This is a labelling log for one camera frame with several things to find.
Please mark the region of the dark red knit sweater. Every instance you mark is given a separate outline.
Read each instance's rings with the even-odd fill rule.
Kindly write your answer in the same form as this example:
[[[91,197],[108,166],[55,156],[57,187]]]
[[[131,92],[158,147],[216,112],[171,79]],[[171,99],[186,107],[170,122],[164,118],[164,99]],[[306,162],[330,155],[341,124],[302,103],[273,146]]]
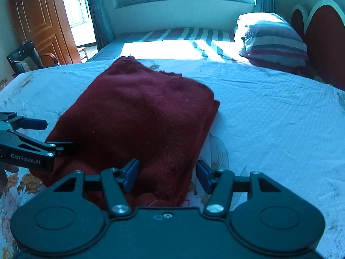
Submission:
[[[180,74],[154,71],[121,57],[62,114],[47,140],[70,142],[51,173],[32,170],[45,186],[73,171],[97,175],[138,159],[131,206],[180,206],[220,103],[210,88]]]

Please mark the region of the brown wooden door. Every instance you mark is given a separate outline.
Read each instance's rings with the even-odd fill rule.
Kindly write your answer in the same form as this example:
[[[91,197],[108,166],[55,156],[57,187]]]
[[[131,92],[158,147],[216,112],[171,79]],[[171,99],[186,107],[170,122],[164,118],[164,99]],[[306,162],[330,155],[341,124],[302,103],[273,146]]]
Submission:
[[[20,44],[32,41],[62,65],[81,62],[63,0],[9,0],[9,6]]]

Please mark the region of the striped bed sheet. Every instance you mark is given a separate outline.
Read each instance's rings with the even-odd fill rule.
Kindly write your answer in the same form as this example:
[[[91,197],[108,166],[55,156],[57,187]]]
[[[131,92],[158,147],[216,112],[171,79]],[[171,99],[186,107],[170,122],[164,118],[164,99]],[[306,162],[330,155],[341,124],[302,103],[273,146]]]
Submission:
[[[102,48],[91,60],[115,60],[130,55],[138,60],[239,60],[240,54],[233,37],[229,32],[199,27],[125,33]]]

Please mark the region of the striped pillow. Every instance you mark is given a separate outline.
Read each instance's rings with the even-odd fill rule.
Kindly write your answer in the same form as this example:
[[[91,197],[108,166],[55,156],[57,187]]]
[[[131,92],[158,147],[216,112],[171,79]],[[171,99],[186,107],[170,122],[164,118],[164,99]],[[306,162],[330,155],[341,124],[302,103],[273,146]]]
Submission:
[[[281,16],[252,12],[238,17],[234,42],[240,56],[250,61],[302,68],[308,61],[307,45]]]

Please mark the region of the blue curtain left of window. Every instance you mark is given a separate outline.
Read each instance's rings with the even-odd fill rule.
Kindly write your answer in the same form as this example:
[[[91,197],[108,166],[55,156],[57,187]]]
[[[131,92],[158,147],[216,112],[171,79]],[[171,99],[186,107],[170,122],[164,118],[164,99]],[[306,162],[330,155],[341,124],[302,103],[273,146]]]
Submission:
[[[113,33],[102,0],[87,0],[87,2],[91,13],[96,46],[100,51],[114,40]]]

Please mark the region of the red heart-shaped headboard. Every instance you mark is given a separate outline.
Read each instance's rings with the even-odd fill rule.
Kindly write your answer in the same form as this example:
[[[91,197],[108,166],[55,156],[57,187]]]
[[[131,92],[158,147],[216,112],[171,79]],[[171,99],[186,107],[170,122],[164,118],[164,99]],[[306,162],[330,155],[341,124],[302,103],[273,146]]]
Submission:
[[[307,68],[324,83],[344,90],[344,11],[334,0],[320,0],[308,12],[296,4],[290,24],[307,45]]]

